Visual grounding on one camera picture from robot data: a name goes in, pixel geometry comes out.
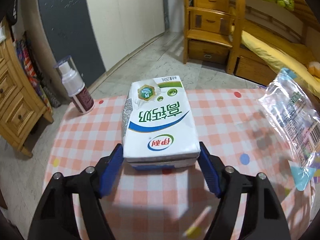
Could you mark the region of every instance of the blue dot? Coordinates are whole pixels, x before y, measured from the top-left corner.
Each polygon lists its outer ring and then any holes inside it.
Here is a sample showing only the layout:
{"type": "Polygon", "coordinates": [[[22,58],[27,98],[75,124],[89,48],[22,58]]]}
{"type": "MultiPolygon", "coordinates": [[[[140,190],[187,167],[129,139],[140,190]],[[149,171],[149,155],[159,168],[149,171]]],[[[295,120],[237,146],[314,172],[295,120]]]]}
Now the blue dot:
{"type": "Polygon", "coordinates": [[[248,165],[249,162],[250,162],[250,157],[249,157],[249,155],[247,155],[247,154],[245,154],[245,153],[241,154],[241,156],[240,156],[240,161],[241,161],[241,163],[242,163],[243,165],[248,165]]]}

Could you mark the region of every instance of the wooden bunk bed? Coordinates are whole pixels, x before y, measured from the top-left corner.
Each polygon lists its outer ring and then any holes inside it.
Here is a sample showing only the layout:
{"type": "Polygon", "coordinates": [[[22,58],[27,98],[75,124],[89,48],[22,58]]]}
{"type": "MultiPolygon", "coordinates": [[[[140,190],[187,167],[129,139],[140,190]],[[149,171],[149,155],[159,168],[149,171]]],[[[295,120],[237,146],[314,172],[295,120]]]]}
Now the wooden bunk bed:
{"type": "MultiPolygon", "coordinates": [[[[320,24],[304,0],[295,0],[292,13],[303,22],[301,35],[272,16],[246,6],[245,0],[235,0],[229,4],[226,4],[226,0],[185,0],[184,63],[189,58],[223,63],[228,74],[268,85],[276,73],[262,58],[241,44],[245,15],[254,14],[277,25],[302,44],[305,43],[308,26],[320,31],[320,24]],[[235,7],[233,13],[230,10],[232,6],[235,7]],[[230,41],[228,35],[232,22],[234,31],[230,41]]],[[[279,33],[255,24],[287,40],[279,33]]]]}

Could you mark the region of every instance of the green stripe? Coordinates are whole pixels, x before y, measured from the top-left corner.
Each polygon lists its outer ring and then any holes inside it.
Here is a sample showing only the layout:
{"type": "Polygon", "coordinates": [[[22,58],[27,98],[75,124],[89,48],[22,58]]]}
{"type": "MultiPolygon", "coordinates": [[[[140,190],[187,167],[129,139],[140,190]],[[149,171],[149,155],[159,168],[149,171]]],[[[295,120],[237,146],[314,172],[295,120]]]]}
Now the green stripe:
{"type": "Polygon", "coordinates": [[[169,87],[179,87],[182,88],[182,84],[180,81],[170,81],[170,82],[163,82],[158,84],[160,88],[169,88],[169,87]]]}

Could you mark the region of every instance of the tile floor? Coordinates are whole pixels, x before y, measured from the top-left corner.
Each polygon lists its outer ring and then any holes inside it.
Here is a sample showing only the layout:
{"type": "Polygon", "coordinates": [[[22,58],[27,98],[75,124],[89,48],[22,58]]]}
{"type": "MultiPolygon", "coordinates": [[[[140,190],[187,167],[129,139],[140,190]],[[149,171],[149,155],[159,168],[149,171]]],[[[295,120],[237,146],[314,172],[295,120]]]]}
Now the tile floor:
{"type": "MultiPolygon", "coordinates": [[[[179,33],[166,33],[134,55],[110,75],[93,93],[95,99],[126,95],[134,81],[179,75],[186,89],[255,88],[257,84],[210,69],[202,61],[182,63],[183,39],[179,33]]],[[[66,105],[54,109],[54,123],[44,119],[27,143],[34,145],[31,159],[26,158],[0,137],[0,188],[8,205],[4,215],[17,225],[26,239],[32,216],[41,196],[42,182],[50,149],[66,105]]],[[[316,196],[313,214],[319,210],[320,194],[316,196]]]]}

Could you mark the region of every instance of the pink and white gingham cloth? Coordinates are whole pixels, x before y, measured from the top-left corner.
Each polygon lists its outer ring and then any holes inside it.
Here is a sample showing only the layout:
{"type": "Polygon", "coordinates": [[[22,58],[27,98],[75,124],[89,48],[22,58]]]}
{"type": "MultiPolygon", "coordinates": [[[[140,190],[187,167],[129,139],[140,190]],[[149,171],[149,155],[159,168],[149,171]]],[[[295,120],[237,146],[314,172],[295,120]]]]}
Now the pink and white gingham cloth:
{"type": "MultiPolygon", "coordinates": [[[[242,174],[266,173],[281,201],[292,239],[298,239],[309,223],[314,182],[303,192],[295,189],[289,164],[283,157],[287,145],[278,140],[256,101],[264,90],[189,90],[187,95],[199,140],[212,155],[242,174]],[[245,162],[241,161],[243,154],[248,155],[245,162]]],[[[97,100],[95,108],[86,115],[80,115],[70,104],[50,153],[43,188],[55,172],[64,176],[78,174],[110,155],[121,143],[125,99],[120,96],[97,100]]],[[[232,239],[239,237],[245,201],[243,194],[232,239]]],[[[218,204],[197,164],[137,172],[124,163],[111,195],[101,200],[117,240],[202,240],[218,204]]],[[[74,205],[81,237],[87,239],[77,196],[74,205]]]]}

